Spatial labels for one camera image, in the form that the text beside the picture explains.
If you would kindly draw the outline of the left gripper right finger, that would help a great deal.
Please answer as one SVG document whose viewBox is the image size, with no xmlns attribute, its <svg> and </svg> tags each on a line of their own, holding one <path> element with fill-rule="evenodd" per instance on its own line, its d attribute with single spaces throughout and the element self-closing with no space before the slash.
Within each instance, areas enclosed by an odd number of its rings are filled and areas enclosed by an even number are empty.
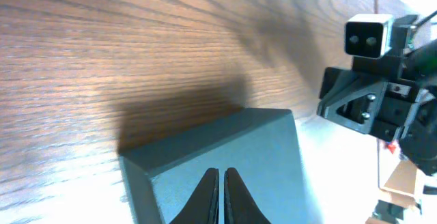
<svg viewBox="0 0 437 224">
<path fill-rule="evenodd" d="M 224 177 L 224 215 L 225 224 L 270 224 L 233 167 Z"/>
</svg>

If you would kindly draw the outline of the black gift box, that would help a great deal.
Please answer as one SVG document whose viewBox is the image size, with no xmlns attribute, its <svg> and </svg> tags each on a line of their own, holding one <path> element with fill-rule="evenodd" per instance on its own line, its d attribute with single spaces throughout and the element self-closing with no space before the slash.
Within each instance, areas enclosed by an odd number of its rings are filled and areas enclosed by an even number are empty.
<svg viewBox="0 0 437 224">
<path fill-rule="evenodd" d="M 225 223 L 224 177 L 232 167 L 270 223 L 319 218 L 288 109 L 243 109 L 125 151 L 120 166 L 135 223 L 170 223 L 209 168 L 219 170 L 218 223 Z"/>
</svg>

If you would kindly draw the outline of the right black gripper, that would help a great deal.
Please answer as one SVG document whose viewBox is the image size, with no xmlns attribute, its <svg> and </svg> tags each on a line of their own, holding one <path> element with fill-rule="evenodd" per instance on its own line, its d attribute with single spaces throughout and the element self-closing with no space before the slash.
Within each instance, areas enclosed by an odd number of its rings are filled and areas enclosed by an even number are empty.
<svg viewBox="0 0 437 224">
<path fill-rule="evenodd" d="M 429 20 L 415 14 L 394 17 L 388 53 L 379 59 L 353 56 L 356 72 L 326 68 L 317 114 L 362 134 L 370 133 L 376 119 L 384 140 L 398 141 L 403 155 L 435 176 L 436 41 L 419 48 L 413 44 Z"/>
</svg>

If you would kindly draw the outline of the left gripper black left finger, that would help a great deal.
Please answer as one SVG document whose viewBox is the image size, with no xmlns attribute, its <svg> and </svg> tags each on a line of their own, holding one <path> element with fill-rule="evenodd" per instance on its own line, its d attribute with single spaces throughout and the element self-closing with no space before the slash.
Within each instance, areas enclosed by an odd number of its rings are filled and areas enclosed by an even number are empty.
<svg viewBox="0 0 437 224">
<path fill-rule="evenodd" d="M 170 224 L 217 224 L 219 221 L 219 170 L 209 168 L 192 195 Z"/>
</svg>

